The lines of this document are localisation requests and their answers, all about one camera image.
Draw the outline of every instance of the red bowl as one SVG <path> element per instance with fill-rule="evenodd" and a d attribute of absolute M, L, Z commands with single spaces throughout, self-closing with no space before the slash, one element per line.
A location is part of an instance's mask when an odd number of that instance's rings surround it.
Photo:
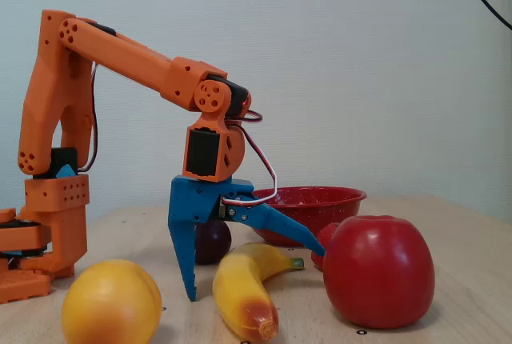
<path fill-rule="evenodd" d="M 272 191 L 272 189 L 256 190 L 254 195 L 263 198 L 270 195 Z M 365 198 L 365 192 L 353 188 L 292 186 L 279 188 L 277 196 L 270 200 L 268 205 L 300 222 L 316 236 L 324 226 L 332 222 L 342 222 L 358 214 L 361 200 Z M 275 246 L 302 246 L 270 230 L 254 231 L 266 242 Z"/>

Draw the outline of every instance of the yellow fruit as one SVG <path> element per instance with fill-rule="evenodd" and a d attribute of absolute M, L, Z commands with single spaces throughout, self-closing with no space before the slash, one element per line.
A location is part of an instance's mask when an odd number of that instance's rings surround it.
<path fill-rule="evenodd" d="M 301 269 L 301 258 L 288 258 L 267 244 L 235 248 L 221 260 L 214 278 L 214 299 L 222 319 L 245 340 L 274 337 L 278 312 L 262 282 L 285 270 Z"/>
<path fill-rule="evenodd" d="M 143 268 L 126 260 L 94 264 L 62 304 L 68 344 L 147 344 L 162 315 L 162 297 Z"/>

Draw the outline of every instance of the white wall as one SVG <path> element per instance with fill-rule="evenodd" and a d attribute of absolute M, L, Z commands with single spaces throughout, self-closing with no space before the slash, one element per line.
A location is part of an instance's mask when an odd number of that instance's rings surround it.
<path fill-rule="evenodd" d="M 512 19 L 510 0 L 490 0 Z M 42 8 L 90 17 L 251 89 L 281 185 L 436 194 L 512 214 L 510 32 L 479 0 L 0 0 L 0 206 L 20 206 L 22 101 Z M 197 115 L 101 69 L 90 218 L 167 203 Z M 248 152 L 238 177 L 270 184 Z"/>

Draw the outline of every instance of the yellow banana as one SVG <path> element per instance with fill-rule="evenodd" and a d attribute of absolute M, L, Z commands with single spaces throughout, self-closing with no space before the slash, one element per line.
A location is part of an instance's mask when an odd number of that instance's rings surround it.
<path fill-rule="evenodd" d="M 285 270 L 302 269 L 301 258 L 288 258 L 267 244 L 235 248 L 221 260 L 214 278 L 214 299 L 222 319 L 245 340 L 274 337 L 278 312 L 262 282 Z"/>

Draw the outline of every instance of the bowl rim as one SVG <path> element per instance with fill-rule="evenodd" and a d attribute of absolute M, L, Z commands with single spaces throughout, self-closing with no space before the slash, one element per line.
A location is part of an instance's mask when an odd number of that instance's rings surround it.
<path fill-rule="evenodd" d="M 289 210 L 289 209 L 297 209 L 297 208 L 321 208 L 323 206 L 337 206 L 341 204 L 349 204 L 352 202 L 360 202 L 364 200 L 368 195 L 364 190 L 357 190 L 355 188 L 350 188 L 348 186 L 280 186 L 278 188 L 278 192 L 280 190 L 300 190 L 300 189 L 322 189 L 322 188 L 329 188 L 329 189 L 336 189 L 336 190 L 346 190 L 347 192 L 351 192 L 352 194 L 356 195 L 353 198 L 347 198 L 344 200 L 337 200 L 335 202 L 316 202 L 311 204 L 272 204 L 269 203 L 268 205 L 272 208 L 275 208 L 276 210 Z M 258 196 L 258 192 L 263 192 L 264 190 L 272 190 L 271 188 L 265 188 L 262 190 L 255 190 L 253 194 L 255 196 Z"/>

